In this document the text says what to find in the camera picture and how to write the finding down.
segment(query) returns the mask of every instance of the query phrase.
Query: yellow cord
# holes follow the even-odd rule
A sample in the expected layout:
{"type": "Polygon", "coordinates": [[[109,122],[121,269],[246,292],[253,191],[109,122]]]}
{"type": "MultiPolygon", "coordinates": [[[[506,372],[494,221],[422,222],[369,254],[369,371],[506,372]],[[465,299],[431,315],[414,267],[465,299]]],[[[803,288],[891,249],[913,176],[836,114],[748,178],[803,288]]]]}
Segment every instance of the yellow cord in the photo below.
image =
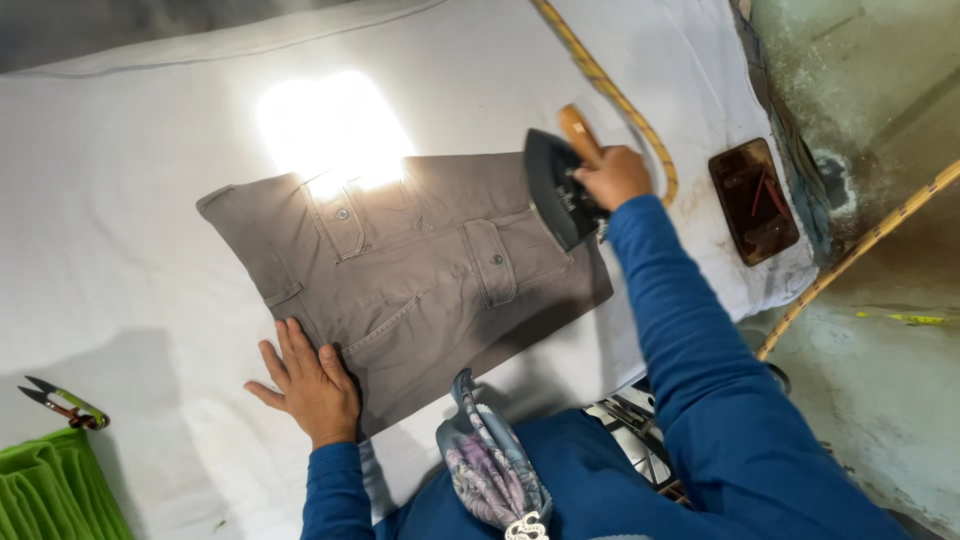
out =
{"type": "Polygon", "coordinates": [[[853,264],[855,260],[863,257],[863,254],[874,247],[882,237],[889,234],[893,229],[896,229],[897,226],[903,223],[906,218],[910,217],[913,212],[920,209],[920,207],[933,198],[937,192],[950,185],[950,183],[957,178],[960,178],[960,161],[944,169],[942,173],[937,175],[937,178],[933,182],[925,185],[920,191],[914,193],[900,208],[891,212],[879,225],[864,234],[863,237],[857,241],[856,245],[853,246],[853,249],[849,250],[832,268],[821,274],[800,294],[800,297],[794,300],[793,304],[786,309],[786,313],[783,314],[783,317],[781,317],[777,325],[774,326],[773,331],[763,340],[763,345],[761,345],[760,350],[756,352],[756,359],[760,361],[767,359],[767,355],[773,350],[774,345],[777,344],[777,341],[786,329],[791,323],[797,320],[797,315],[803,311],[804,307],[807,307],[827,285],[837,279],[837,276],[843,273],[844,270],[850,268],[850,265],[853,264]]]}
{"type": "MultiPolygon", "coordinates": [[[[650,126],[650,123],[647,122],[647,119],[643,117],[634,106],[631,105],[630,101],[623,95],[619,88],[610,80],[610,77],[607,76],[607,73],[604,72],[603,68],[597,64],[593,59],[593,56],[590,55],[590,52],[584,47],[583,43],[580,42],[570,30],[570,27],[567,26],[564,19],[557,13],[557,10],[550,4],[548,0],[530,0],[533,2],[534,6],[540,11],[540,15],[546,19],[547,23],[553,28],[553,31],[557,34],[560,40],[566,45],[566,49],[570,52],[570,56],[573,57],[573,60],[577,62],[577,65],[580,66],[580,70],[584,72],[584,75],[590,80],[593,84],[593,87],[597,89],[600,93],[609,97],[613,102],[620,107],[621,110],[627,115],[628,118],[640,129],[640,132],[643,133],[643,136],[647,138],[647,141],[650,142],[650,145],[653,147],[654,151],[657,153],[657,157],[660,158],[660,163],[663,165],[663,171],[666,173],[666,195],[663,197],[663,205],[667,208],[673,203],[673,200],[677,197],[677,168],[673,164],[673,159],[670,157],[670,152],[667,151],[666,146],[663,145],[663,141],[660,140],[660,137],[657,135],[657,132],[650,126]]],[[[760,346],[760,350],[756,352],[756,358],[760,361],[764,361],[767,358],[767,355],[770,354],[770,351],[773,350],[774,345],[790,326],[793,321],[797,320],[797,315],[804,310],[804,307],[808,306],[810,302],[816,298],[822,290],[824,290],[827,285],[829,285],[833,280],[837,278],[844,270],[850,267],[851,264],[858,258],[862,257],[863,254],[867,253],[867,250],[874,247],[874,245],[887,234],[895,229],[900,223],[910,217],[910,214],[917,211],[920,207],[926,204],[934,194],[938,191],[947,187],[957,178],[960,178],[960,161],[957,161],[950,167],[947,167],[942,173],[940,173],[936,180],[931,184],[925,186],[923,189],[918,191],[910,197],[906,203],[904,203],[900,208],[894,210],[890,215],[888,215],[879,225],[870,229],[870,231],[856,243],[856,245],[847,252],[843,258],[840,259],[832,268],[824,272],[819,276],[809,287],[806,288],[804,292],[800,294],[800,297],[797,298],[786,310],[786,313],[783,314],[783,317],[774,326],[773,331],[767,335],[767,338],[763,340],[763,345],[760,346]]]]}
{"type": "Polygon", "coordinates": [[[547,0],[531,0],[531,2],[533,2],[543,18],[546,19],[546,22],[553,28],[557,37],[566,45],[570,56],[572,56],[573,60],[580,66],[580,70],[584,72],[584,75],[587,76],[593,84],[593,87],[609,97],[623,110],[627,117],[630,118],[630,121],[640,129],[640,132],[647,139],[647,142],[650,143],[654,152],[657,153],[657,157],[660,158],[660,164],[663,166],[663,172],[666,173],[666,195],[660,200],[666,208],[670,208],[673,200],[677,198],[677,167],[674,166],[673,158],[670,157],[670,152],[666,149],[666,146],[663,145],[660,136],[657,135],[657,132],[650,126],[647,119],[643,117],[643,114],[640,114],[634,109],[634,106],[631,105],[630,101],[623,95],[623,92],[610,80],[607,73],[597,64],[593,56],[590,55],[590,52],[580,42],[580,39],[577,39],[573,31],[566,25],[564,19],[560,17],[560,14],[557,13],[557,10],[554,9],[550,2],[547,0]]]}

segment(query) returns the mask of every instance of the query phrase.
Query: person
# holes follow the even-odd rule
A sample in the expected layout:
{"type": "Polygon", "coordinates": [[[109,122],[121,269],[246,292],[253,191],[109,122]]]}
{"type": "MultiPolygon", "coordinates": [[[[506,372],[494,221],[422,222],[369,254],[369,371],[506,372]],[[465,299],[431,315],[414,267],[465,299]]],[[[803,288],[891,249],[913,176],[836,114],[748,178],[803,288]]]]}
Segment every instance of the person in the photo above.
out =
{"type": "MultiPolygon", "coordinates": [[[[694,510],[650,489],[599,420],[569,410],[516,427],[553,497],[550,538],[906,539],[824,451],[757,361],[685,253],[640,155],[605,151],[577,179],[612,212],[608,238],[623,267],[656,397],[657,422],[694,510]]],[[[334,349],[319,358],[295,319],[276,323],[280,355],[260,343],[271,379],[246,388],[310,435],[302,538],[490,539],[448,471],[376,527],[355,442],[357,392],[334,349]]]]}

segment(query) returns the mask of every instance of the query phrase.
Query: hand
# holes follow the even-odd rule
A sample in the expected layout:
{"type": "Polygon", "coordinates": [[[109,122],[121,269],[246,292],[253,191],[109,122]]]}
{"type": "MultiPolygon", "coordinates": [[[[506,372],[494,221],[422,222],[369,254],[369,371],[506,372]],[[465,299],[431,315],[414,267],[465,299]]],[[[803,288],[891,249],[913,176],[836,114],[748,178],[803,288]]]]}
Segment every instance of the hand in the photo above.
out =
{"type": "Polygon", "coordinates": [[[323,345],[317,359],[293,317],[285,323],[276,321],[276,340],[283,359],[269,341],[260,342],[260,353],[270,379],[283,393],[253,380],[244,388],[264,404],[293,416],[310,435],[314,450],[333,443],[356,442],[360,400],[333,347],[323,345]]]}
{"type": "Polygon", "coordinates": [[[605,148],[600,170],[580,168],[573,176],[601,207],[611,212],[634,197],[653,192],[643,156],[626,146],[605,148]]]}

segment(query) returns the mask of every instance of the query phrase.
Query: wooden iron handle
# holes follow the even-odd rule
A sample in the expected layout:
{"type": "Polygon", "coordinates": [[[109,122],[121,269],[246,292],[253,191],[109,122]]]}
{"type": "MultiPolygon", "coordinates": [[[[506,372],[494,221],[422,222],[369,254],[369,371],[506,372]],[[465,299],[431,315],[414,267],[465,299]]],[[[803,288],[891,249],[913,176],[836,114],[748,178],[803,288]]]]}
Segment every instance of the wooden iron handle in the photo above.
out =
{"type": "Polygon", "coordinates": [[[591,169],[599,169],[603,162],[603,150],[577,106],[570,104],[560,109],[557,119],[580,159],[591,169]]]}

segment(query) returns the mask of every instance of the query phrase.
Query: floral scarf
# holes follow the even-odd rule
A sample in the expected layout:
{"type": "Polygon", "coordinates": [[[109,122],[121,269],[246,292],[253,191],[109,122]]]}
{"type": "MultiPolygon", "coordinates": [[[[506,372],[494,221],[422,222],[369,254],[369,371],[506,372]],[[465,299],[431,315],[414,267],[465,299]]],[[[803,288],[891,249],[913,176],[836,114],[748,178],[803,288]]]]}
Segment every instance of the floral scarf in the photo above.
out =
{"type": "Polygon", "coordinates": [[[480,521],[505,531],[505,538],[548,540],[553,506],[510,424],[473,400],[469,369],[453,380],[456,416],[437,429],[437,445],[457,497],[480,521]]]}

